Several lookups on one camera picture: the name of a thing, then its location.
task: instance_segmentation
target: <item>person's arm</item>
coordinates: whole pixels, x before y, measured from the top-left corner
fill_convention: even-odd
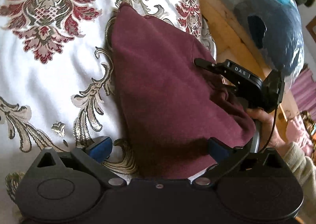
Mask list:
[[[247,113],[251,118],[262,122],[260,136],[260,147],[262,148],[270,136],[273,117],[261,109],[247,109]],[[285,143],[277,129],[274,130],[268,146],[274,147],[278,151],[303,189],[304,202],[299,211],[299,217],[305,224],[316,223],[316,166],[312,159],[305,156],[304,151],[295,142]]]

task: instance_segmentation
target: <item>human hand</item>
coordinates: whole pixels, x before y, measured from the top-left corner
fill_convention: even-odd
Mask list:
[[[273,116],[260,108],[247,109],[246,112],[252,119],[258,120],[262,123],[259,144],[259,149],[262,149],[270,137],[273,126]],[[281,139],[277,127],[274,127],[274,132],[272,134],[268,147],[276,148],[278,150],[278,148],[283,146],[284,144],[285,142]]]

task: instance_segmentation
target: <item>folded clothes in plastic bag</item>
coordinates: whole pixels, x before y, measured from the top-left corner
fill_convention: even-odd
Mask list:
[[[304,64],[301,18],[294,0],[222,0],[250,35],[265,62],[287,76],[288,87]]]

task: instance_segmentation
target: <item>red floral motif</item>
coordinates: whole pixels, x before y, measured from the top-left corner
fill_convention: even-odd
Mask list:
[[[201,11],[197,0],[181,0],[180,5],[176,4],[176,10],[181,16],[178,18],[180,26],[185,31],[194,35],[198,40],[201,37]]]
[[[62,53],[63,43],[83,37],[79,22],[93,21],[101,10],[89,6],[95,0],[9,0],[0,7],[0,15],[11,18],[3,29],[24,39],[24,51],[32,50],[43,64],[54,53]]]

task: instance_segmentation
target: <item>purple fabric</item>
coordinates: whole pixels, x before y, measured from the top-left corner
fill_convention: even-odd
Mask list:
[[[300,73],[291,87],[299,111],[307,110],[316,120],[316,82],[313,80],[312,71],[306,68]]]
[[[192,35],[122,4],[112,33],[115,84],[145,177],[187,178],[215,163],[207,139],[243,146],[254,123],[219,75],[193,63],[210,52]]]

